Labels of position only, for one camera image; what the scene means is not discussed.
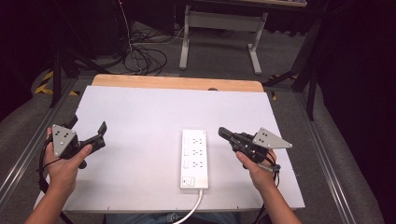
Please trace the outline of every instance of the metal frame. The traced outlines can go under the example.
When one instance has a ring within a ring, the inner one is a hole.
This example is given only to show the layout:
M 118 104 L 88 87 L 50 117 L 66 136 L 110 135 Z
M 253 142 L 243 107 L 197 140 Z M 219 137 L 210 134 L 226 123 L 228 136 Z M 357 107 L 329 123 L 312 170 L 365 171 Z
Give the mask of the metal frame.
M 341 187 L 340 181 L 332 168 L 332 164 L 330 162 L 329 156 L 326 153 L 326 148 L 323 146 L 323 143 L 320 139 L 317 127 L 315 122 L 308 117 L 308 113 L 305 111 L 306 103 L 304 100 L 304 96 L 302 93 L 295 93 L 296 101 L 300 106 L 300 109 L 304 115 L 304 119 L 308 125 L 308 130 L 311 133 L 311 137 L 314 140 L 315 152 L 318 156 L 318 161 L 322 168 L 323 174 L 326 177 L 327 183 L 329 185 L 330 192 L 334 198 L 335 205 L 337 206 L 338 212 L 340 214 L 343 223 L 357 223 L 352 211 L 347 202 L 347 197 L 344 194 L 343 188 Z
M 0 212 L 6 206 L 8 198 L 17 187 L 32 158 L 34 157 L 38 149 L 42 147 L 41 145 L 43 144 L 43 137 L 45 136 L 47 127 L 50 126 L 50 123 L 58 114 L 61 106 L 63 105 L 65 99 L 68 96 L 67 93 L 69 93 L 73 89 L 73 86 L 76 82 L 77 80 L 75 78 L 69 78 L 66 80 L 66 82 L 64 83 L 63 94 L 59 99 L 58 104 L 56 104 L 52 108 L 49 108 L 47 114 L 45 115 L 45 117 L 37 127 L 34 135 L 32 136 L 29 144 L 26 146 L 15 165 L 10 169 L 6 180 L 0 187 Z
M 190 27 L 202 27 L 212 29 L 228 29 L 246 32 L 256 32 L 253 44 L 247 45 L 247 50 L 256 75 L 262 74 L 256 49 L 259 45 L 264 28 L 267 13 L 262 13 L 261 17 L 235 16 L 205 12 L 191 12 L 190 6 L 186 6 L 184 16 L 184 38 L 180 55 L 179 68 L 185 70 L 187 68 L 187 59 L 189 57 L 189 30 Z

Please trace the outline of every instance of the wooden table edge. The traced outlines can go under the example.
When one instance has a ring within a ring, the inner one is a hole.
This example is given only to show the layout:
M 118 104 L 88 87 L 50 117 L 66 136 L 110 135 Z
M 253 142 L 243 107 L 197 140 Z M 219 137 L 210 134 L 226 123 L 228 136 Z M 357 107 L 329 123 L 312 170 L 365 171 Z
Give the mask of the wooden table edge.
M 93 79 L 92 86 L 132 87 L 153 89 L 181 89 L 207 91 L 255 91 L 263 92 L 259 81 L 230 80 L 195 77 L 146 77 L 127 75 L 99 74 Z

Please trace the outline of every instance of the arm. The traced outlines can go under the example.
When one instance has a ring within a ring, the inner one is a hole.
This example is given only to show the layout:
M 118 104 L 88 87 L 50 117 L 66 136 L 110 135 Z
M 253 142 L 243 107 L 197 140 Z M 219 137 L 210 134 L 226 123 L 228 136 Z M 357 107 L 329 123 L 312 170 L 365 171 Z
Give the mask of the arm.
M 255 162 L 251 161 L 242 152 L 236 152 L 236 157 L 245 167 L 248 168 L 250 177 L 253 181 L 254 187 L 259 191 L 262 200 L 267 207 L 268 215 L 271 221 L 276 223 L 301 223 L 301 221 L 294 215 L 289 205 L 286 203 L 282 194 L 274 183 L 273 174 L 260 168 Z
M 51 134 L 51 128 L 47 129 L 47 134 Z M 76 177 L 78 166 L 90 155 L 91 145 L 84 147 L 76 156 L 70 160 L 59 160 L 48 166 L 49 189 L 41 199 L 32 214 L 26 219 L 25 223 L 55 223 L 61 214 L 62 208 L 67 198 L 76 188 Z M 46 148 L 45 164 L 55 161 L 53 145 L 49 143 Z

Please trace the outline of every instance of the white tabletop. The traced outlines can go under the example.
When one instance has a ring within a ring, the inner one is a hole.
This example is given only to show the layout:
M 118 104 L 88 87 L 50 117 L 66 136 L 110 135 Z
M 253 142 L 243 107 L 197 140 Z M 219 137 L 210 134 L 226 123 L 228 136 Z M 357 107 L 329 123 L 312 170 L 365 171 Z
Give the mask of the white tabletop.
M 78 172 L 76 190 L 64 211 L 190 211 L 197 191 L 179 188 L 183 129 L 206 130 L 209 189 L 198 211 L 262 206 L 248 170 L 218 129 L 254 134 L 264 127 L 280 135 L 265 92 L 89 86 L 77 116 L 74 130 L 79 140 L 96 135 L 106 122 L 106 147 L 86 159 L 88 166 Z M 282 166 L 279 190 L 291 208 L 304 207 L 286 149 L 277 149 L 276 155 Z

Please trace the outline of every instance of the right hand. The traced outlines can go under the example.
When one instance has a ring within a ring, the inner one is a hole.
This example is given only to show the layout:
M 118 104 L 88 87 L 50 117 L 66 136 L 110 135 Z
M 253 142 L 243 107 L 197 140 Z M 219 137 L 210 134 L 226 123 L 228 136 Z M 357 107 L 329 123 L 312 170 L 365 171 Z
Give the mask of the right hand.
M 276 160 L 276 155 L 272 149 L 268 151 Z M 244 153 L 237 151 L 235 153 L 236 158 L 245 165 L 245 167 L 249 170 L 250 178 L 253 181 L 254 187 L 259 191 L 268 190 L 269 188 L 276 188 L 276 184 L 274 182 L 274 173 L 268 172 L 260 168 L 254 161 L 251 161 Z M 269 161 L 263 161 L 263 165 L 271 166 Z

